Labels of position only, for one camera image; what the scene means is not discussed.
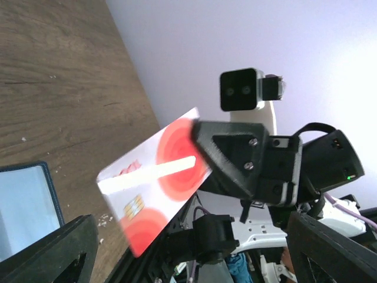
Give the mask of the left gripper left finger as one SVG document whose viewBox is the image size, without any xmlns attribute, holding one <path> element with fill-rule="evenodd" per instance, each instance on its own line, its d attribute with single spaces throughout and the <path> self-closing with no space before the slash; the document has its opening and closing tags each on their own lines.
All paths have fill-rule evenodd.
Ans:
<svg viewBox="0 0 377 283">
<path fill-rule="evenodd" d="M 93 215 L 82 215 L 1 262 L 1 282 L 90 282 L 98 250 Z"/>
</svg>

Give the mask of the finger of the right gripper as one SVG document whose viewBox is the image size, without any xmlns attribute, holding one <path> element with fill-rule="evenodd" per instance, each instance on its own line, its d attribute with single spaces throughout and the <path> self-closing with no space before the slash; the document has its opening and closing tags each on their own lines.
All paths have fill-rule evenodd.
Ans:
<svg viewBox="0 0 377 283">
<path fill-rule="evenodd" d="M 269 132 L 260 123 L 196 120 L 191 140 L 211 169 L 200 190 L 253 198 Z"/>
</svg>

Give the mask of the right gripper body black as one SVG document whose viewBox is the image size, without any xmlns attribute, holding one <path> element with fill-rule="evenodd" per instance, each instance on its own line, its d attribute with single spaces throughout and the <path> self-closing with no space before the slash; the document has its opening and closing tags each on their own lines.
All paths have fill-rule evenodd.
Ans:
<svg viewBox="0 0 377 283">
<path fill-rule="evenodd" d="M 319 199 L 364 174 L 355 149 L 341 130 L 309 123 L 292 136 L 269 136 L 254 199 L 291 207 Z"/>
</svg>

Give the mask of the navy blue card holder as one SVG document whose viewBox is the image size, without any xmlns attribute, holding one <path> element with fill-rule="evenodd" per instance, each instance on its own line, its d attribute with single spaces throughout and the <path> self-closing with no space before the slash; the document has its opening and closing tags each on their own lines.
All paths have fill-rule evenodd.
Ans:
<svg viewBox="0 0 377 283">
<path fill-rule="evenodd" d="M 1 261 L 65 225 L 44 161 L 1 167 Z"/>
</svg>

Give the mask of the red white card carried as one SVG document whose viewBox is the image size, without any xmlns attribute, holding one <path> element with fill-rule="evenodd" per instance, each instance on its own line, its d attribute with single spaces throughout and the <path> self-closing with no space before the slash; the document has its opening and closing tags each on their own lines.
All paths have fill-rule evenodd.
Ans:
<svg viewBox="0 0 377 283">
<path fill-rule="evenodd" d="M 97 186 L 135 257 L 141 256 L 211 173 L 191 141 L 197 108 L 99 172 Z"/>
</svg>

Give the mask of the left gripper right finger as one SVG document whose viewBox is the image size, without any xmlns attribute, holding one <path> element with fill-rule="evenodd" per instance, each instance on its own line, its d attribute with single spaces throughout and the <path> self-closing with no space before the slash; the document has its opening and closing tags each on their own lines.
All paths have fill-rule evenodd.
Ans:
<svg viewBox="0 0 377 283">
<path fill-rule="evenodd" d="M 316 282 L 313 261 L 336 282 L 376 282 L 376 253 L 310 216 L 293 212 L 287 245 L 297 282 Z"/>
</svg>

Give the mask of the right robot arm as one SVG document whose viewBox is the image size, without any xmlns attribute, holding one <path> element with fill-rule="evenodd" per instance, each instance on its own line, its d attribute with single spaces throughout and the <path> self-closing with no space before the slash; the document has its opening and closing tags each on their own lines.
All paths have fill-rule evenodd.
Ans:
<svg viewBox="0 0 377 283">
<path fill-rule="evenodd" d="M 211 168 L 201 188 L 238 199 L 240 217 L 211 213 L 177 232 L 168 225 L 148 249 L 145 280 L 167 282 L 181 260 L 216 264 L 237 248 L 252 252 L 263 278 L 262 249 L 287 245 L 299 282 L 375 282 L 376 245 L 325 224 L 325 208 L 338 208 L 328 191 L 363 176 L 361 162 L 342 131 L 323 123 L 307 131 L 322 135 L 303 143 L 257 123 L 196 121 L 189 137 Z"/>
</svg>

